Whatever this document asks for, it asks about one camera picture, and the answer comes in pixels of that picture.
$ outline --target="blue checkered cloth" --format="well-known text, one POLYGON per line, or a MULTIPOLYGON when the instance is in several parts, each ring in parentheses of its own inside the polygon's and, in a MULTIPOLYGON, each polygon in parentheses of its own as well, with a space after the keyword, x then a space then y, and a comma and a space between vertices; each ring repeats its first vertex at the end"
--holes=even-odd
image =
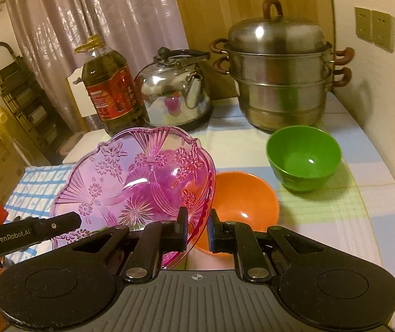
MULTIPOLYGON (((5 209, 8 217, 5 223, 13 221, 17 216, 50 217, 50 208, 56 195, 65 186, 65 182, 74 164, 60 166, 28 167, 14 192, 8 199, 5 209)), ((15 252, 7 256, 9 260, 18 263, 47 252, 51 245, 45 241, 39 245, 15 252)))

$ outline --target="pot lid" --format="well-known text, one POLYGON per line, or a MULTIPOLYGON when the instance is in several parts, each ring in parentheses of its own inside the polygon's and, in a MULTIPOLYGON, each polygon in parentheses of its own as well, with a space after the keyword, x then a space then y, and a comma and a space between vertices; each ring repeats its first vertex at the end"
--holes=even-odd
POLYGON ((272 55, 317 53, 327 49, 321 27, 306 19, 283 15, 279 0, 265 0, 263 17, 234 24, 228 32, 225 50, 272 55), (276 17, 271 8, 276 8, 276 17))

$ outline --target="wall outlet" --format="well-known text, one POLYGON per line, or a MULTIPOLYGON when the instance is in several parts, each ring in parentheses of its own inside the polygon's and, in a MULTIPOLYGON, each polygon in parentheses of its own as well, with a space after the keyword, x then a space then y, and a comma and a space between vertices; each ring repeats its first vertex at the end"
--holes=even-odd
POLYGON ((373 42, 390 52, 394 51, 395 19, 392 15, 372 11, 373 42))
POLYGON ((371 32, 372 11, 361 7, 355 7, 354 14, 356 16, 357 37, 371 42, 373 40, 371 32))

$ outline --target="metal screw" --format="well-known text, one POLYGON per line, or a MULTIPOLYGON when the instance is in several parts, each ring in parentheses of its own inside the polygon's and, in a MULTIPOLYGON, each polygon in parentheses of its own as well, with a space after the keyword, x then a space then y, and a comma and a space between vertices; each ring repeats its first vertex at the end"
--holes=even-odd
POLYGON ((141 267, 133 267, 127 270, 127 276, 130 278, 142 278, 147 276, 147 274, 147 270, 141 267))
POLYGON ((270 272, 268 272, 265 268, 262 267, 254 267, 254 268, 250 268, 247 271, 247 274, 251 278, 265 278, 270 274, 270 272))

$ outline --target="stainless steel kettle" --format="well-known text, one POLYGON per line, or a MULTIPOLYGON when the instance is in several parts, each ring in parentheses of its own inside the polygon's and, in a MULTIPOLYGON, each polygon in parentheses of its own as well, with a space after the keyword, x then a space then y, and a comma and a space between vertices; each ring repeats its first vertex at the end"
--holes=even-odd
POLYGON ((211 100, 198 62, 210 53, 197 50, 169 50, 161 47, 154 62, 136 76, 151 126, 179 126, 191 130, 205 123, 211 114, 211 100))

